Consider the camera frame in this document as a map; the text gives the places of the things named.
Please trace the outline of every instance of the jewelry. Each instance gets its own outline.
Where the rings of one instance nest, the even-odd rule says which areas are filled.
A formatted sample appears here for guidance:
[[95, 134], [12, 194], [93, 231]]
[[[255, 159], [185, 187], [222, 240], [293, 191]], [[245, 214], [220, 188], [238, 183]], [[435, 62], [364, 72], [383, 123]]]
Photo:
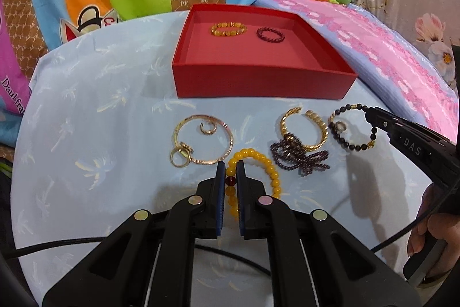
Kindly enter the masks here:
[[[221, 32], [220, 30], [217, 30], [218, 28], [238, 28], [237, 30], [229, 30], [227, 32]], [[237, 36], [239, 34], [243, 34], [246, 32], [247, 27], [246, 25], [242, 23], [218, 23], [214, 24], [211, 26], [211, 34], [216, 36], [216, 37], [233, 37]]]
[[[281, 118], [280, 131], [283, 137], [288, 133], [288, 128], [286, 127], [286, 119], [288, 118], [288, 116], [291, 116], [292, 114], [298, 114], [301, 109], [302, 107], [292, 108], [289, 111], [287, 111], [286, 114], [284, 114], [284, 116]], [[321, 141], [318, 144], [312, 145], [312, 146], [303, 145], [303, 148], [305, 149], [306, 152], [311, 152], [311, 151], [318, 150], [321, 146], [324, 145], [324, 143], [327, 140], [327, 136], [329, 132], [327, 130], [326, 123], [321, 119], [319, 115], [315, 114], [311, 110], [308, 110], [307, 112], [305, 112], [305, 116], [313, 120], [321, 129]]]
[[259, 153], [258, 151], [254, 150], [253, 148], [243, 148], [241, 151], [238, 151], [233, 154], [233, 158], [229, 160], [229, 166], [225, 170], [227, 178], [225, 179], [225, 183], [227, 187], [225, 188], [225, 194], [229, 197], [229, 205], [230, 205], [230, 214], [235, 218], [238, 217], [238, 198], [236, 198], [236, 163], [238, 160], [242, 160], [245, 158], [251, 157], [254, 160], [261, 162], [261, 167], [265, 169], [267, 175], [270, 176], [273, 194], [271, 195], [273, 198], [280, 198], [281, 194], [281, 182], [279, 180], [279, 174], [277, 172], [276, 167], [273, 165], [273, 162], [267, 158], [264, 154]]
[[[274, 34], [277, 34], [279, 36], [279, 38], [269, 38], [269, 37], [266, 37], [264, 36], [264, 32], [272, 32]], [[270, 43], [280, 43], [280, 42], [283, 42], [284, 41], [284, 34], [281, 33], [279, 30], [276, 30], [276, 29], [273, 29], [273, 28], [259, 28], [257, 29], [257, 37], [259, 37], [260, 39], [266, 41], [266, 42], [270, 42]]]
[[[178, 134], [180, 129], [184, 126], [184, 124], [188, 123], [189, 121], [195, 120], [195, 119], [203, 119], [205, 120], [208, 124], [214, 125], [214, 128], [206, 131], [203, 129], [203, 123], [200, 125], [200, 131], [205, 134], [205, 135], [211, 135], [214, 134], [217, 130], [217, 124], [221, 125], [224, 130], [227, 132], [227, 135], [229, 136], [230, 143], [227, 151], [218, 159], [216, 160], [199, 160], [199, 159], [194, 159], [192, 158], [193, 154], [193, 149], [189, 145], [187, 145], [184, 142], [179, 142], [178, 141]], [[233, 147], [233, 134], [229, 128], [229, 126], [224, 123], [222, 120], [218, 119], [217, 117], [214, 116], [208, 116], [208, 115], [193, 115], [190, 116], [184, 120], [182, 120], [179, 124], [177, 124], [176, 128], [174, 129], [174, 132], [172, 133], [172, 139], [174, 142], [174, 148], [171, 151], [171, 154], [169, 154], [169, 160], [171, 161], [171, 164], [174, 165], [174, 167], [177, 168], [183, 168], [186, 167], [190, 162], [195, 163], [195, 164], [203, 164], [203, 165], [211, 165], [215, 164], [218, 161], [224, 160], [228, 155], [230, 155], [231, 149]], [[180, 153], [184, 158], [185, 162], [183, 164], [176, 164], [173, 161], [173, 156], [176, 153]]]
[[328, 158], [328, 151], [323, 150], [307, 155], [302, 142], [292, 133], [286, 133], [280, 142], [272, 144], [270, 151], [276, 165], [286, 171], [298, 168], [300, 172], [308, 176], [314, 170], [324, 171], [330, 168], [327, 164], [321, 164]]
[[360, 145], [353, 145], [349, 142], [347, 142], [343, 137], [341, 137], [341, 133], [343, 133], [346, 130], [346, 125], [342, 121], [337, 121], [334, 123], [334, 117], [340, 115], [342, 112], [349, 111], [351, 109], [361, 109], [364, 112], [367, 111], [367, 106], [363, 106], [361, 103], [358, 104], [347, 104], [345, 107], [340, 107], [339, 109], [335, 110], [334, 113], [329, 117], [329, 128], [331, 129], [331, 133], [340, 144], [342, 144], [343, 147], [350, 149], [351, 151], [361, 151], [361, 150], [366, 150], [368, 148], [372, 148], [375, 145], [375, 139], [377, 136], [375, 135], [377, 133], [377, 128], [375, 126], [372, 127], [372, 133], [371, 133], [371, 140], [367, 144], [362, 144]]

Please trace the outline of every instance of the round table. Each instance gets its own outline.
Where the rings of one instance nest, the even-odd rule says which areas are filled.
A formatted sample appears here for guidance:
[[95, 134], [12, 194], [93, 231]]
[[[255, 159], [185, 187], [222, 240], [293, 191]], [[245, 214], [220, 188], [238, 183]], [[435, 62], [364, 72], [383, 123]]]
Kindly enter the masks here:
[[[233, 131], [232, 151], [252, 147], [270, 155], [280, 139], [279, 121], [290, 108], [311, 109], [325, 121], [347, 103], [385, 105], [356, 80], [343, 101], [291, 98], [178, 99], [171, 61], [187, 12], [127, 21], [66, 43], [43, 57], [31, 82], [31, 95], [19, 133], [11, 190], [16, 246], [67, 238], [108, 235], [134, 211], [170, 209], [215, 175], [215, 165], [178, 169], [169, 162], [176, 124], [193, 114], [225, 121]], [[225, 72], [222, 79], [231, 80]], [[369, 141], [371, 125], [362, 111], [347, 111], [345, 136]], [[212, 159], [227, 147], [222, 129], [199, 132], [190, 122], [180, 139], [199, 159]], [[287, 120], [290, 131], [314, 144], [320, 132], [300, 115]], [[376, 146], [343, 150], [329, 137], [327, 171], [302, 177], [280, 171], [281, 199], [291, 209], [322, 208], [368, 247], [385, 240], [417, 214], [428, 178], [378, 131]], [[265, 172], [250, 162], [249, 177], [265, 183]], [[407, 237], [380, 256], [396, 272], [407, 259]], [[269, 267], [265, 240], [243, 241], [225, 208], [222, 237], [199, 241]], [[96, 244], [41, 251], [21, 258], [39, 303], [44, 294]], [[195, 251], [192, 306], [270, 306], [271, 281], [246, 265]]]

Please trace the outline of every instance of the metal screw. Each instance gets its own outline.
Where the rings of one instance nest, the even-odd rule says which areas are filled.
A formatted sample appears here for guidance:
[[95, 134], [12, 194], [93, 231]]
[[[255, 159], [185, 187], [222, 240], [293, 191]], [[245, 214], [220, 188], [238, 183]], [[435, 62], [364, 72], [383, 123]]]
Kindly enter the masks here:
[[136, 220], [142, 221], [149, 217], [149, 213], [146, 210], [139, 210], [134, 214]]
[[323, 210], [316, 210], [313, 212], [313, 217], [318, 221], [323, 221], [327, 219], [327, 213]]
[[191, 196], [189, 198], [189, 203], [193, 204], [194, 206], [196, 206], [197, 204], [200, 204], [202, 202], [203, 202], [203, 198], [201, 198], [200, 196]]
[[260, 204], [263, 204], [264, 206], [268, 206], [273, 203], [273, 198], [270, 196], [260, 196], [258, 201]]

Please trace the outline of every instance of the red bead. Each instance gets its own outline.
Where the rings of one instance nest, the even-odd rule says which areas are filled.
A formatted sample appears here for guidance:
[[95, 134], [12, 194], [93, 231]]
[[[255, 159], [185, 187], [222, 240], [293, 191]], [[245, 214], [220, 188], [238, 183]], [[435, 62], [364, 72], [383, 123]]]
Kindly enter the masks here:
[[226, 179], [225, 179], [225, 183], [228, 185], [228, 186], [234, 186], [236, 184], [236, 178], [234, 176], [228, 176]]

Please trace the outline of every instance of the red box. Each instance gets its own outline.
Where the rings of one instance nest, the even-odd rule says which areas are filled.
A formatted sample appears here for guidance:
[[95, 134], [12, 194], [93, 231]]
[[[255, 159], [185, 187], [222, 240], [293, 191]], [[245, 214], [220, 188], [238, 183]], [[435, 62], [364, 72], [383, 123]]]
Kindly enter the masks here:
[[[243, 23], [248, 30], [234, 37], [211, 34], [213, 24], [231, 21]], [[269, 43], [258, 38], [256, 31], [263, 26], [281, 31], [284, 41]], [[227, 4], [192, 7], [172, 63], [179, 98], [342, 99], [357, 77], [297, 14]]]

